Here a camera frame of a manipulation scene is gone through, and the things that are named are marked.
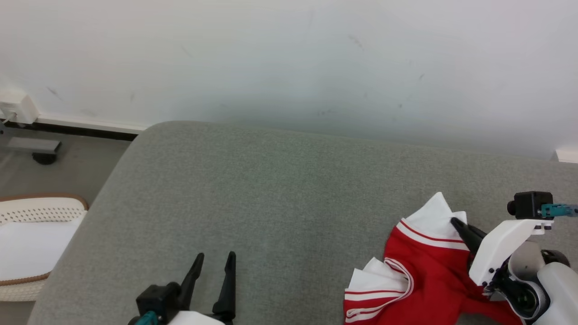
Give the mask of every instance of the gray floor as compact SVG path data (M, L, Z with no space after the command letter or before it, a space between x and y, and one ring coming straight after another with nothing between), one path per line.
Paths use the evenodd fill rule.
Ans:
M15 130L13 135L59 140L58 160L42 166L29 153L0 148L0 197L65 192L92 204L102 185L130 144L128 141L90 138L38 131ZM0 324L23 325L33 302L0 302Z

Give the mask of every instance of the gray cushion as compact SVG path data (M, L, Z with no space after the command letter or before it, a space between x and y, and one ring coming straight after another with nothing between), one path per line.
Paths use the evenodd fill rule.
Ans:
M435 192L489 231L514 193L578 199L578 165L197 122L157 124L101 190L29 324L126 324L150 284L205 265L191 308L210 312L237 253L236 324L338 324L354 267ZM578 220L538 240L578 261ZM463 316L461 324L491 324Z

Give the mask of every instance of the clothing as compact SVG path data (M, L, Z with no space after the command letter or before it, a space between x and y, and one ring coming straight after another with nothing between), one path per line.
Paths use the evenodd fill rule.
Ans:
M383 262L355 269L345 290L345 323L454 325L460 313L482 313L500 324L521 325L507 302L490 302L469 278L469 250L450 223L442 193L402 218L391 231Z

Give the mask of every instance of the baseboard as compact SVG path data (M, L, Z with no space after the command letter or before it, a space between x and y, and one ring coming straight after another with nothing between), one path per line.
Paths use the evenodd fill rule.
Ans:
M144 125L111 123L89 119L70 119L61 116L52 116L44 114L40 114L40 116L38 116L38 119L36 119L36 122L42 124L54 124L77 128L89 128L93 130L121 132L129 134L140 134L148 127Z
M142 125L130 125L110 123L85 119L69 119L40 115L32 124L6 123L7 127L22 128L25 130L54 132L61 134L93 136L115 140L132 141L147 127Z

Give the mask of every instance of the white stripe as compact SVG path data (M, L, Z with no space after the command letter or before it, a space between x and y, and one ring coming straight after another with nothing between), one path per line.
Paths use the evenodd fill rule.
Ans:
M379 309L376 312L372 312L372 313L359 313L353 317L350 318L345 318L345 322L346 323L353 323L353 322L357 322L358 320L367 320L367 319L371 319L374 318L375 316L377 316L379 314L379 312L381 312L381 309Z
M345 293L364 293L373 290L393 290L404 292L407 289L407 278L399 272L395 272L389 265L379 262L384 268L388 268L391 276L381 276L360 269L353 270L353 276Z
M345 316L346 316L345 322L346 323L353 323L353 322L357 322L358 320L368 320L368 319L374 318L375 316L379 315L379 313L381 312L381 310L385 306L391 304L392 302L404 299L405 297L409 296L410 293L413 292L413 277L409 273L409 271L403 266L403 264L401 264L400 262L398 262L392 258L385 258L384 263L385 262L389 262L389 263L393 264L393 266L396 269L400 270L401 272L403 272L407 276L407 281L408 281L407 289L399 297L397 297L393 300L390 300L381 306L377 306L377 307L373 307L373 308L357 308L357 309L348 310L345 314Z
M395 226L397 229L399 229L404 235L406 235L407 237L415 240L416 242L420 242L422 244L428 245L428 246L434 246L434 247L441 247L441 248L451 248L451 249L460 249L460 250L467 250L469 251L468 247L466 246L466 244L464 243L458 243L458 242L446 242L446 241L434 241L432 239L420 236L418 234L416 234L415 232L413 232L412 230L408 229L403 223L398 223L397 226Z
M402 295L403 295L403 293L399 293L399 292L372 292L372 293L362 293L362 294L346 293L345 294L345 300L362 301L362 300L379 299L379 298L399 297Z
M399 269L400 271L405 273L405 275L407 276L407 281L408 281L409 285L407 286L407 290L403 294L403 297L409 296L413 292L414 281L413 281L412 274L403 266L403 264L401 264L397 260L394 260L393 258L386 257L383 259L383 262L384 263L386 263L386 262L392 263L394 266L396 266L397 269Z
M367 263L367 265L363 268L363 271L377 274L379 276L384 276L396 282L403 279L404 284L407 284L405 283L406 278L404 278L403 275L401 275L399 272L395 272L394 270L391 269L389 265L384 264L383 261L380 261L375 257L372 258L371 261ZM391 290L404 291L405 288L406 286L404 286L402 289L391 289Z

